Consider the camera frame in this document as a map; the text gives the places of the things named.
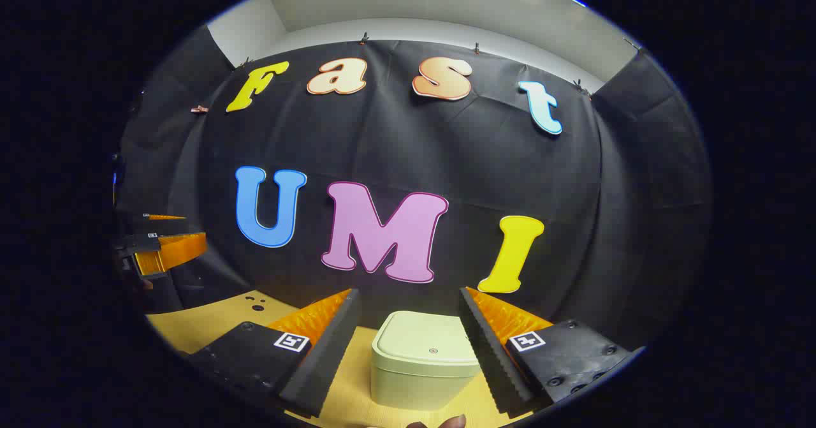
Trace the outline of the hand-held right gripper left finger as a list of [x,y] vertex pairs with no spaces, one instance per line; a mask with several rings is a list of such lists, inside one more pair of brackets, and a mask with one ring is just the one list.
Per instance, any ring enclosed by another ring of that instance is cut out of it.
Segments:
[[360,315],[359,289],[346,289],[268,325],[242,321],[186,359],[259,410],[317,417]]

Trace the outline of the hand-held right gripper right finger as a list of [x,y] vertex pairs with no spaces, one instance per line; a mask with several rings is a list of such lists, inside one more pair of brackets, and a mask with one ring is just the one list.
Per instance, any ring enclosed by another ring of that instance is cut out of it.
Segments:
[[551,323],[468,286],[460,288],[458,314],[496,408],[509,416],[569,404],[643,352],[583,321]]

